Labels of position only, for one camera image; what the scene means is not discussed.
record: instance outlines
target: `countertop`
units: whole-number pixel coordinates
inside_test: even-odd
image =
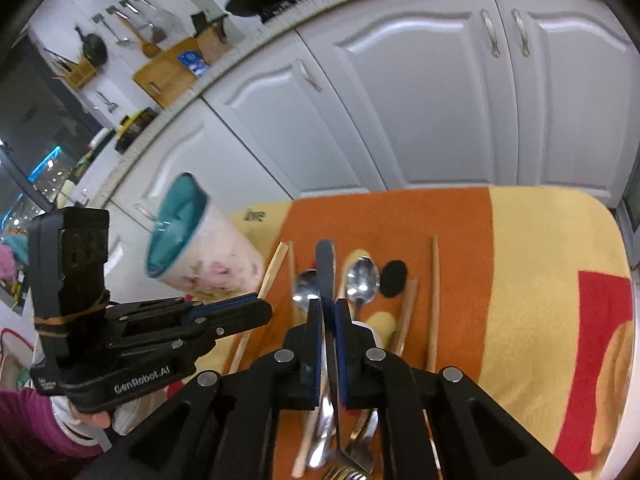
[[[280,16],[265,23],[254,35],[242,40],[241,43],[229,50],[191,89],[187,90],[170,107],[162,111],[135,140],[125,153],[121,163],[111,171],[98,193],[91,202],[89,202],[89,206],[103,208],[111,195],[116,191],[118,184],[127,176],[127,173],[135,166],[136,161],[145,153],[155,138],[162,133],[164,128],[193,100],[197,99],[207,88],[225,75],[226,72],[262,46],[274,40],[274,38],[277,38],[281,34],[312,19],[322,12],[333,9],[348,1],[350,0],[304,0]]]

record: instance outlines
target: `wooden basket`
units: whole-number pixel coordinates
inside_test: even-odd
[[[91,79],[96,77],[98,71],[95,69],[89,60],[85,57],[81,57],[78,63],[74,64],[74,68],[71,73],[62,77],[66,83],[74,90],[81,89]]]

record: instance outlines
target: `cabinet door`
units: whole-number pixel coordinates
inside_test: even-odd
[[[516,83],[518,183],[576,187],[615,207],[640,142],[638,51],[601,0],[497,2]]]
[[[169,187],[185,172],[226,214],[258,202],[289,200],[207,104],[197,99],[148,147],[112,201],[151,230],[154,223],[148,216],[158,214]]]
[[[109,211],[109,259],[104,266],[104,283],[111,299],[129,301],[176,298],[175,290],[146,275],[146,245],[151,234],[112,203]]]
[[[295,32],[245,60],[204,99],[293,198],[385,189],[331,83]]]
[[[494,0],[357,0],[299,32],[387,187],[516,183],[513,73]]]

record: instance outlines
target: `kitchen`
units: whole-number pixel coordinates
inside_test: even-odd
[[[168,51],[196,34],[193,14],[220,30],[229,0],[127,0],[141,21],[122,1],[46,0],[28,28],[37,47],[70,60],[76,25],[104,40],[107,62],[77,92],[102,126],[159,113],[94,170],[99,183],[85,194],[111,215],[105,271],[116,301],[179,294],[146,275],[145,259],[183,172],[228,216],[380,190],[573,187],[618,208],[633,263],[637,219],[622,201],[640,144],[640,63],[601,0],[296,0],[276,16],[229,11],[226,52],[164,107],[133,81],[150,59],[123,41],[134,32],[108,9],[137,24],[168,11],[175,21],[158,41]]]

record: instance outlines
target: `red patch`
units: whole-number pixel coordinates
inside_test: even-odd
[[[590,471],[596,420],[596,383],[604,354],[616,329],[633,317],[631,283],[627,278],[578,272],[580,328],[574,382],[554,455],[571,472]]]

